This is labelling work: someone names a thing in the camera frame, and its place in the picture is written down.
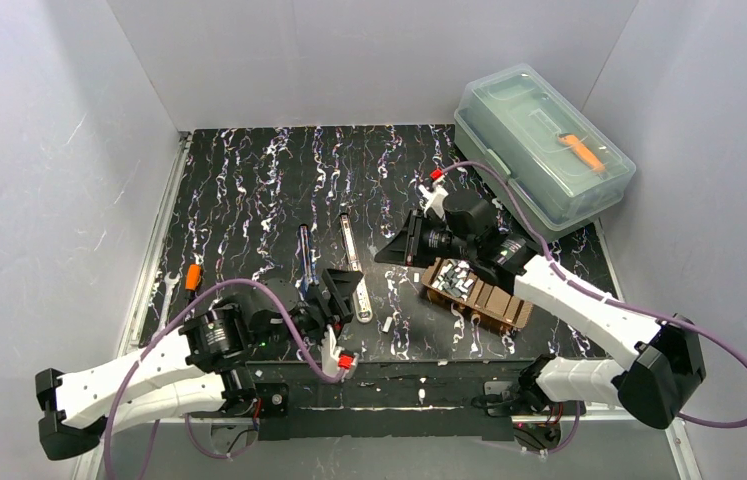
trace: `black marbled surface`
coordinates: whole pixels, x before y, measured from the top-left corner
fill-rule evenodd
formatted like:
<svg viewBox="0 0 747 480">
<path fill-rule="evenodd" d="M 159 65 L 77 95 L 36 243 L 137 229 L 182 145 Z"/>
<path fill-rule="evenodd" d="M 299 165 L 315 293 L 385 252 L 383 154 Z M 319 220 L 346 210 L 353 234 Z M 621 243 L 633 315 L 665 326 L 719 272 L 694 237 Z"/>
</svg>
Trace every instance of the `black marbled surface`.
<svg viewBox="0 0 747 480">
<path fill-rule="evenodd" d="M 203 285 L 235 277 L 274 276 L 298 282 L 297 227 L 311 226 L 317 267 L 345 267 L 338 215 L 350 212 L 373 305 L 374 320 L 352 323 L 341 343 L 362 359 L 528 359 L 552 352 L 604 356 L 564 322 L 535 309 L 515 338 L 500 336 L 434 306 L 414 282 L 421 269 L 373 263 L 373 253 L 399 231 L 419 206 L 418 185 L 436 167 L 461 158 L 451 125 L 295 127 L 198 130 L 184 168 L 173 219 L 156 273 L 143 343 L 155 330 L 164 275 L 204 267 Z M 447 176 L 448 189 L 488 196 L 472 170 Z M 513 220 L 500 211 L 500 224 Z M 551 245 L 562 264 L 598 288 L 612 291 L 593 226 Z M 172 318 L 186 305 L 177 286 Z M 394 318 L 390 334 L 379 327 Z M 297 359 L 294 345 L 270 346 L 259 359 Z"/>
</svg>

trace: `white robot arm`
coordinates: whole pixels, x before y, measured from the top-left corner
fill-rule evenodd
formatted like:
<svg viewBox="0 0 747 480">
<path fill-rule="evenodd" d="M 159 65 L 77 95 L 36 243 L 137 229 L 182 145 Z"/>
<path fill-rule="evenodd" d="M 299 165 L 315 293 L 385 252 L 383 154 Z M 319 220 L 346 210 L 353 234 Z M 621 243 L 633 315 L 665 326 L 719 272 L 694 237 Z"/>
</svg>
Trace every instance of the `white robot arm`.
<svg viewBox="0 0 747 480">
<path fill-rule="evenodd" d="M 339 332 L 351 321 L 351 295 L 361 273 L 327 269 L 326 292 L 309 288 L 305 300 L 282 280 L 268 281 L 298 330 L 320 340 L 321 364 L 327 377 L 348 379 L 358 356 L 337 345 Z M 80 455 L 98 443 L 127 373 L 138 362 L 126 386 L 112 433 L 161 418 L 191 412 L 226 412 L 257 396 L 245 367 L 254 345 L 283 338 L 281 316 L 258 291 L 248 289 L 220 302 L 203 315 L 161 338 L 141 360 L 145 348 L 89 370 L 64 374 L 47 369 L 35 377 L 43 410 L 38 433 L 50 460 Z"/>
<path fill-rule="evenodd" d="M 542 355 L 504 400 L 534 412 L 570 400 L 621 405 L 641 422 L 667 428 L 706 376 L 697 335 L 611 305 L 611 294 L 536 255 L 524 237 L 500 231 L 496 209 L 477 193 L 447 193 L 435 183 L 422 189 L 424 211 L 409 214 L 377 262 L 427 267 L 439 257 L 466 260 L 486 283 L 547 310 L 611 357 Z"/>
</svg>

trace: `white wall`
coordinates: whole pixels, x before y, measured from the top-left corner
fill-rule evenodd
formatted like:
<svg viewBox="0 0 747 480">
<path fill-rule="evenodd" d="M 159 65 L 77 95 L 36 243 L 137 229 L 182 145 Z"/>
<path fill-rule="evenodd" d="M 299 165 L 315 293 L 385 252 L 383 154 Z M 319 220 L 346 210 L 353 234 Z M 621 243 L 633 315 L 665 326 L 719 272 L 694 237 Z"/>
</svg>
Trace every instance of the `white wall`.
<svg viewBox="0 0 747 480">
<path fill-rule="evenodd" d="M 585 114 L 637 164 L 604 216 L 624 294 L 747 353 L 747 1 L 642 0 Z M 747 415 L 747 374 L 705 346 L 686 412 Z M 747 429 L 689 432 L 702 473 L 747 479 Z"/>
<path fill-rule="evenodd" d="M 452 123 L 528 62 L 582 106 L 637 0 L 109 0 L 180 130 Z"/>
<path fill-rule="evenodd" d="M 104 0 L 0 1 L 0 478 L 68 478 L 34 374 L 112 358 L 176 145 Z"/>
</svg>

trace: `transparent plastic container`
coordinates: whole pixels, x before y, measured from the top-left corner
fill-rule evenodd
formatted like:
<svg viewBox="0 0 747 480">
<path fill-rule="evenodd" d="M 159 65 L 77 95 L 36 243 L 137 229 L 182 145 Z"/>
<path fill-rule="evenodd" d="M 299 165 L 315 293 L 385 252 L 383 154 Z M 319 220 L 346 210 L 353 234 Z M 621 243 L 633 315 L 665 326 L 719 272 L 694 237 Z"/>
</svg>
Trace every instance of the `transparent plastic container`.
<svg viewBox="0 0 747 480">
<path fill-rule="evenodd" d="M 635 173 L 623 152 L 525 64 L 468 84 L 455 121 L 459 149 L 508 179 L 547 240 L 619 202 Z M 517 216 L 493 179 L 485 181 Z"/>
</svg>

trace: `joint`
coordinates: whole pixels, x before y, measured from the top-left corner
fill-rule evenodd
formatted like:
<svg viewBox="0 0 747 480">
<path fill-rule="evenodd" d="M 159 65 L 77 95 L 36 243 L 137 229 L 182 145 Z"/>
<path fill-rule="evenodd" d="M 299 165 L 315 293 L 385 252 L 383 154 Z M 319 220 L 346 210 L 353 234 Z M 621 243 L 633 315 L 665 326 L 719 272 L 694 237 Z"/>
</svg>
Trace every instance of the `joint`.
<svg viewBox="0 0 747 480">
<path fill-rule="evenodd" d="M 343 370 L 341 381 L 349 380 L 355 374 L 358 367 L 358 355 L 354 353 L 342 352 L 338 358 L 338 368 Z"/>
<path fill-rule="evenodd" d="M 225 387 L 222 397 L 226 400 L 220 410 L 226 411 L 234 405 L 239 405 L 242 402 L 252 402 L 256 399 L 258 394 L 255 389 L 255 381 L 246 367 L 242 366 L 221 372 L 220 378 L 223 380 L 223 386 Z"/>
<path fill-rule="evenodd" d="M 680 315 L 674 315 L 688 321 Z M 649 342 L 638 342 L 638 358 L 612 379 L 621 406 L 641 423 L 665 429 L 706 379 L 706 366 L 696 333 L 661 325 Z"/>
<path fill-rule="evenodd" d="M 185 363 L 205 373 L 222 373 L 242 365 L 250 353 L 252 340 L 235 306 L 209 310 L 187 320 L 179 335 L 187 338 L 191 354 Z"/>
<path fill-rule="evenodd" d="M 340 375 L 341 380 L 352 378 L 358 367 L 358 355 L 338 346 L 335 331 L 331 325 L 326 328 L 326 336 L 320 345 L 323 373 L 330 377 Z"/>
<path fill-rule="evenodd" d="M 525 404 L 534 412 L 543 411 L 546 406 L 553 403 L 538 385 L 538 377 L 541 376 L 544 367 L 555 358 L 556 356 L 552 354 L 538 356 L 531 365 L 521 372 L 520 378 L 517 380 L 517 391 L 514 395 L 520 403 Z"/>
</svg>

